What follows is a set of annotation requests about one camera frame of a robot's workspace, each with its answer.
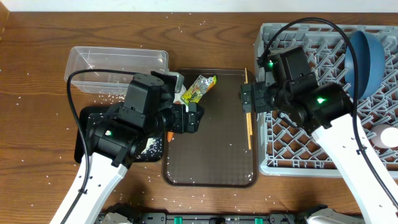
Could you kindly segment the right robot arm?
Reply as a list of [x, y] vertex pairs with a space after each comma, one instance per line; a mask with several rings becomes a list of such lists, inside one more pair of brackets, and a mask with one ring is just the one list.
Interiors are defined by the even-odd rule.
[[397, 223], [397, 183], [367, 139], [343, 88], [319, 85], [301, 46], [272, 51], [264, 67], [275, 82], [242, 85], [243, 111], [285, 113], [328, 154], [366, 223]]

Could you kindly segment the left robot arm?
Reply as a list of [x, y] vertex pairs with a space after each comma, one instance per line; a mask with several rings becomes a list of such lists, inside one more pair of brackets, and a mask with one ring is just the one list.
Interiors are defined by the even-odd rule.
[[109, 107], [91, 128], [81, 125], [73, 104], [72, 78], [68, 102], [83, 145], [81, 165], [52, 223], [94, 223], [114, 188], [126, 175], [147, 140], [166, 131], [195, 133], [204, 115], [196, 103], [175, 104], [178, 76], [132, 72], [125, 100]]

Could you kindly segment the black plastic tray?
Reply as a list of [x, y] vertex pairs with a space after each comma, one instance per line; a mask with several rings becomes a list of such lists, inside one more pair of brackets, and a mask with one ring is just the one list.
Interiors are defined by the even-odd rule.
[[[102, 120], [108, 108], [109, 106], [87, 106], [83, 108], [79, 115], [80, 123], [85, 129], [88, 126], [92, 126], [95, 122]], [[157, 162], [162, 158], [163, 152], [164, 135], [160, 134], [147, 140], [146, 148], [141, 152], [141, 154], [136, 156], [136, 160], [134, 162]], [[74, 152], [75, 162], [80, 164], [82, 157], [82, 140], [79, 133], [77, 133]]]

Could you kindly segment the white tissue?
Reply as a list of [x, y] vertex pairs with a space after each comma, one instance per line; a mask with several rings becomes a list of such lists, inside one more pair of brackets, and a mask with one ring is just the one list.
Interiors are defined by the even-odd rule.
[[188, 104], [185, 103], [185, 102], [182, 100], [182, 96], [185, 94], [186, 90], [187, 90], [187, 89], [186, 89], [185, 86], [183, 85], [183, 86], [182, 86], [182, 89], [181, 89], [181, 91], [180, 91], [180, 93], [176, 93], [176, 94], [175, 94], [174, 104], [180, 104], [180, 105], [188, 106]]

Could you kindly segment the clear plastic bin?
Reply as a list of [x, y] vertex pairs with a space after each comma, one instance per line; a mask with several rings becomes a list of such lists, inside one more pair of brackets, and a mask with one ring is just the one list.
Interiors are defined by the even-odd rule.
[[[110, 69], [149, 74], [169, 70], [169, 55], [164, 50], [77, 46], [70, 51], [64, 79], [86, 69]], [[131, 75], [92, 72], [75, 75], [71, 84], [84, 93], [125, 95]]]

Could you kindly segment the brown serving tray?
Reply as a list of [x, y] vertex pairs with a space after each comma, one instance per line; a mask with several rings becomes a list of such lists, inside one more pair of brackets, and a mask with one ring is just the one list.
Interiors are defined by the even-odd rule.
[[248, 139], [241, 85], [245, 70], [181, 68], [185, 86], [202, 75], [217, 82], [200, 100], [205, 110], [198, 131], [175, 134], [165, 147], [162, 175], [166, 183], [189, 187], [247, 188], [258, 178], [257, 147]]

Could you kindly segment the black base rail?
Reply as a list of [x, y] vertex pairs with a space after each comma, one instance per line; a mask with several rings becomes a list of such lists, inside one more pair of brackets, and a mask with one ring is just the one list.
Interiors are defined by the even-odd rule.
[[144, 213], [127, 204], [117, 203], [101, 212], [95, 224], [296, 224], [296, 223], [347, 223], [363, 224], [361, 217], [337, 213], [326, 205], [318, 205], [298, 215], [271, 213], [268, 215], [221, 215], [221, 214], [167, 214]]

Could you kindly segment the white rice pile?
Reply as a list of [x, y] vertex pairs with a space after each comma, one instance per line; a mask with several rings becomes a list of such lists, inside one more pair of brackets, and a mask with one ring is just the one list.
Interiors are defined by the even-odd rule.
[[149, 138], [147, 140], [147, 144], [145, 149], [141, 152], [141, 154], [154, 154], [155, 152], [159, 152], [162, 149], [162, 139], [161, 138]]

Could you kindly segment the dark blue plate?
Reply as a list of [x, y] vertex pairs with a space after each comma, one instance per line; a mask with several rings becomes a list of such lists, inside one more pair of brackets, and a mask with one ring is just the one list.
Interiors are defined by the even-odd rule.
[[357, 31], [350, 37], [358, 63], [358, 99], [372, 96], [381, 86], [385, 57], [381, 41], [369, 32]]

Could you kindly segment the grey dishwasher rack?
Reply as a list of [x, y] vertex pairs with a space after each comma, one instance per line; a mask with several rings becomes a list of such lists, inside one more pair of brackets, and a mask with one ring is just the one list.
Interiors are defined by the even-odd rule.
[[[272, 50], [300, 45], [320, 85], [338, 83], [344, 90], [348, 69], [345, 68], [346, 46], [342, 36], [326, 24], [296, 24], [278, 34], [282, 23], [265, 23], [254, 43], [254, 56], [260, 57], [267, 47]], [[397, 27], [342, 25], [346, 35], [356, 31], [375, 35], [384, 49], [385, 72], [378, 91], [359, 101], [358, 114], [367, 138], [380, 124], [397, 127]], [[337, 177], [341, 174], [311, 136], [290, 126], [277, 112], [257, 115], [259, 170], [264, 175], [300, 177]]]

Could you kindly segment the pink cup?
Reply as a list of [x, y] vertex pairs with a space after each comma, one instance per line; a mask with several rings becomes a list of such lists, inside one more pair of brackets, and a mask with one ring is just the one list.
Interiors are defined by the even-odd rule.
[[382, 149], [397, 147], [397, 128], [388, 124], [380, 124], [373, 127], [371, 131], [376, 134], [376, 136], [371, 139], [376, 147]]

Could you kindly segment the orange carrot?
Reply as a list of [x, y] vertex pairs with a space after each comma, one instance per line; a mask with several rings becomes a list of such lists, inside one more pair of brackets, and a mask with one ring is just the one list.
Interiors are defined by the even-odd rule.
[[173, 132], [168, 132], [167, 133], [167, 141], [171, 142], [174, 139], [174, 133]]

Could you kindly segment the yellow green snack wrapper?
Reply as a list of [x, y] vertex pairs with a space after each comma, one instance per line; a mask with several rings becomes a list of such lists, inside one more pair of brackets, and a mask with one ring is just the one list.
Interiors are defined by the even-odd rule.
[[216, 76], [205, 78], [204, 76], [199, 75], [190, 88], [182, 96], [182, 100], [187, 104], [198, 103], [202, 96], [207, 93], [216, 84], [216, 82]]

